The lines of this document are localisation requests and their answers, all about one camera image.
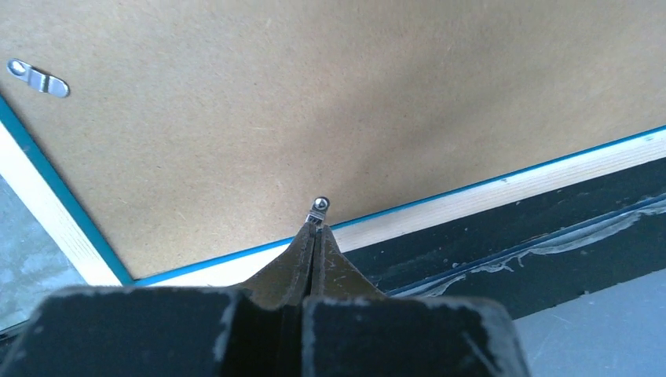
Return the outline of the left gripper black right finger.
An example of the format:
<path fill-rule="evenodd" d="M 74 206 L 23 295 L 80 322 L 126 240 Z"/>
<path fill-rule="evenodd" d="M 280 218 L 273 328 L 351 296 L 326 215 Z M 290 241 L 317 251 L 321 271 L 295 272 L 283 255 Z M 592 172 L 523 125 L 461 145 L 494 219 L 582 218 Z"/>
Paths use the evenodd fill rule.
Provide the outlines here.
<path fill-rule="evenodd" d="M 317 236 L 302 312 L 304 376 L 529 376 L 507 310 L 487 298 L 388 298 Z"/>

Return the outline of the brown cardboard backing board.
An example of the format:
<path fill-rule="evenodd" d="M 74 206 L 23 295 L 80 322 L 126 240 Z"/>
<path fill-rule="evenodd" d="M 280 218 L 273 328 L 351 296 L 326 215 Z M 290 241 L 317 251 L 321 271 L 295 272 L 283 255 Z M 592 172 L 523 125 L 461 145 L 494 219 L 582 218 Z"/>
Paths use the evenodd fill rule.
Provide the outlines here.
<path fill-rule="evenodd" d="M 135 277 L 661 126 L 662 1 L 4 1 L 2 95 Z"/>

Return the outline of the blue wooden picture frame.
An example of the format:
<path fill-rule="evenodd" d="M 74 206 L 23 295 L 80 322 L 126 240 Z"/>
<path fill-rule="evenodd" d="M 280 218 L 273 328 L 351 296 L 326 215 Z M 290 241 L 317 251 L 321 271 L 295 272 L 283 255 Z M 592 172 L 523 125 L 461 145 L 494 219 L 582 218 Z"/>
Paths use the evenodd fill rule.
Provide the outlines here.
<path fill-rule="evenodd" d="M 665 155 L 665 129 L 626 137 L 475 185 L 348 221 L 334 228 L 348 252 L 469 214 L 648 163 Z M 1 175 L 91 285 L 134 279 L 7 103 L 1 105 Z M 285 250 L 279 240 L 143 279 L 163 286 L 227 286 L 246 280 Z"/>

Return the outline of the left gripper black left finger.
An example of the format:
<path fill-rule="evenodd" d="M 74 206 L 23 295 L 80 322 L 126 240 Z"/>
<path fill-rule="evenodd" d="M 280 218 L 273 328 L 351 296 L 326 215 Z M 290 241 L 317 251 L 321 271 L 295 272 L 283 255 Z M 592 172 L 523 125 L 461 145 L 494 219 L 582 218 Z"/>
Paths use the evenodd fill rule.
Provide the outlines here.
<path fill-rule="evenodd" d="M 4 376 L 298 376 L 316 230 L 231 287 L 66 287 L 1 363 Z"/>

